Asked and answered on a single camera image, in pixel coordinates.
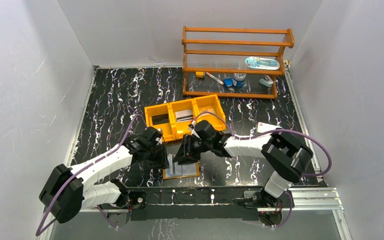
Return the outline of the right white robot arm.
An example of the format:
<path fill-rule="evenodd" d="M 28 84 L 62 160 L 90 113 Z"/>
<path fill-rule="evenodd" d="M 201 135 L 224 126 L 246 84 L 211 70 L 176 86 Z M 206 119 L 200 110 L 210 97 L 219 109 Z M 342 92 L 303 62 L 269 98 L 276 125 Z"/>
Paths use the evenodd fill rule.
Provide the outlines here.
<path fill-rule="evenodd" d="M 196 163 L 201 154 L 218 157 L 264 158 L 274 172 L 261 191 L 262 202 L 275 207 L 293 183 L 298 183 L 314 156 L 313 151 L 285 129 L 271 125 L 268 134 L 234 136 L 215 129 L 209 121 L 190 124 L 191 134 L 182 137 L 181 146 L 172 158 L 179 165 Z"/>

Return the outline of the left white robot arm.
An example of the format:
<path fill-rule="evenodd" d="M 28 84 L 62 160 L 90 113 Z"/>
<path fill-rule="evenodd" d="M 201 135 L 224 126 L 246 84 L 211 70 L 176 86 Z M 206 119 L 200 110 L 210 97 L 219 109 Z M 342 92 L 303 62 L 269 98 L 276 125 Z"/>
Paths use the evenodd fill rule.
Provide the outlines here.
<path fill-rule="evenodd" d="M 39 200 L 59 223 L 70 221 L 80 210 L 104 204 L 130 207 L 135 200 L 131 190 L 121 181 L 98 182 L 136 162 L 148 162 L 151 168 L 165 168 L 168 155 L 163 138 L 158 128 L 149 126 L 142 133 L 127 137 L 109 151 L 81 164 L 70 167 L 60 164 L 52 170 Z"/>

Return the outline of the orange leather card holder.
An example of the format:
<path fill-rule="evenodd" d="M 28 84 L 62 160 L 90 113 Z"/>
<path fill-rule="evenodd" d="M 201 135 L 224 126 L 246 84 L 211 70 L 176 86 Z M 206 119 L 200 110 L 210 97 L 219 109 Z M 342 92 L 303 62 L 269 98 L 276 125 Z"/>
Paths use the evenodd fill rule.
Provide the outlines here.
<path fill-rule="evenodd" d="M 174 156 L 174 154 L 168 154 L 167 156 L 168 168 L 162 171 L 164 180 L 198 177 L 200 175 L 198 162 L 181 165 L 178 162 L 173 162 Z"/>

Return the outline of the white striped card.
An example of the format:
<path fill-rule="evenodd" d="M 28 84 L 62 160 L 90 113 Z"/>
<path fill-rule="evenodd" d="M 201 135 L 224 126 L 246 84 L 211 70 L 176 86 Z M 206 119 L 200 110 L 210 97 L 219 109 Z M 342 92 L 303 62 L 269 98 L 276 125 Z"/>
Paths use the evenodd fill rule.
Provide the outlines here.
<path fill-rule="evenodd" d="M 173 162 L 174 154 L 169 154 L 167 156 L 168 160 L 168 176 L 169 177 L 178 177 L 183 175 L 183 168 L 177 162 Z"/>

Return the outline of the orange three-compartment plastic bin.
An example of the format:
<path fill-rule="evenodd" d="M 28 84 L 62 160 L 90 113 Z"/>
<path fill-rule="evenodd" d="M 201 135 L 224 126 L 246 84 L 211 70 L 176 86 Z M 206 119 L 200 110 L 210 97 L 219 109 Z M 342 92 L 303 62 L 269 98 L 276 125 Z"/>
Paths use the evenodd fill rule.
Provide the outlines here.
<path fill-rule="evenodd" d="M 161 130 L 162 141 L 166 143 L 190 134 L 189 124 L 198 115 L 199 121 L 207 120 L 218 131 L 227 128 L 223 123 L 226 116 L 216 94 L 146 106 L 144 113 L 146 124 Z"/>

